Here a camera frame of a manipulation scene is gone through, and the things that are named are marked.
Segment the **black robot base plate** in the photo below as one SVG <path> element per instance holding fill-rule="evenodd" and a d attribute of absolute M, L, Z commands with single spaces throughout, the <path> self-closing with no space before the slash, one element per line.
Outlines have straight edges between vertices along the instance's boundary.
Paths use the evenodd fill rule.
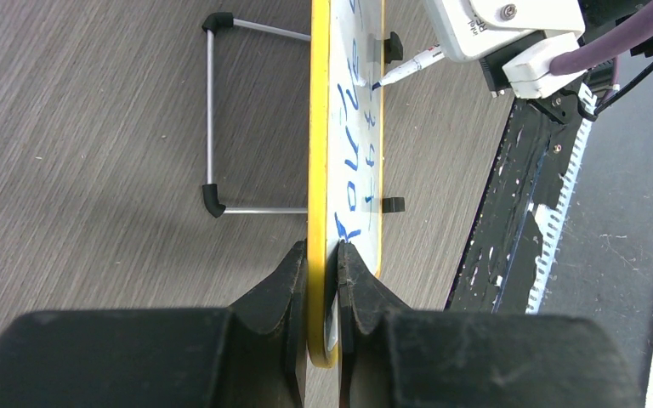
<path fill-rule="evenodd" d="M 578 128 L 576 81 L 550 99 L 515 99 L 497 148 L 446 308 L 526 313 L 542 237 L 528 206 L 548 197 L 557 141 Z"/>

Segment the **blue capped whiteboard marker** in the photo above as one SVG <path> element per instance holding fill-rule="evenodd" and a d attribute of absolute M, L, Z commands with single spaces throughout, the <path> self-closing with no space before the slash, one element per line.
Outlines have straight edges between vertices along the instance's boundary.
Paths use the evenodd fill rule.
<path fill-rule="evenodd" d="M 413 75 L 416 72 L 427 68 L 436 62 L 445 58 L 443 48 L 439 44 L 427 48 L 421 53 L 415 55 L 407 62 L 399 65 L 393 70 L 387 72 L 379 81 L 373 83 L 372 91 L 382 88 L 386 85 L 401 81 L 404 78 Z"/>

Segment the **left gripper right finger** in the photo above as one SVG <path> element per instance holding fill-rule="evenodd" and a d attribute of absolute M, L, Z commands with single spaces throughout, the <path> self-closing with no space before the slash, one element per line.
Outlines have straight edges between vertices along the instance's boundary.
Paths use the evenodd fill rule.
<path fill-rule="evenodd" d="M 595 322 L 412 309 L 355 246 L 337 251 L 342 407 L 639 407 Z"/>

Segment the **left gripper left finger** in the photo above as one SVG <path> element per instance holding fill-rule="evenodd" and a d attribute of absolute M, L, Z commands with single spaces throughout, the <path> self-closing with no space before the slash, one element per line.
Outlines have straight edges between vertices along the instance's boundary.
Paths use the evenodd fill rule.
<path fill-rule="evenodd" d="M 226 307 L 44 310 L 0 335 L 0 407 L 300 407 L 306 245 Z"/>

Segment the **yellow framed whiteboard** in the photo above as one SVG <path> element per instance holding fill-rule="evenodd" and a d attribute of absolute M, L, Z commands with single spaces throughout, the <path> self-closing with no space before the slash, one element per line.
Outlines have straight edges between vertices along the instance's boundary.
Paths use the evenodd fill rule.
<path fill-rule="evenodd" d="M 210 14 L 207 91 L 214 90 L 215 38 L 231 27 L 309 43 L 307 205 L 307 345 L 313 365 L 331 368 L 346 342 L 336 299 L 338 244 L 355 246 L 367 269 L 381 271 L 383 215 L 403 200 L 383 196 L 384 95 L 376 88 L 385 66 L 400 57 L 400 40 L 385 30 L 383 1 L 314 1 L 311 31 L 302 34 Z"/>

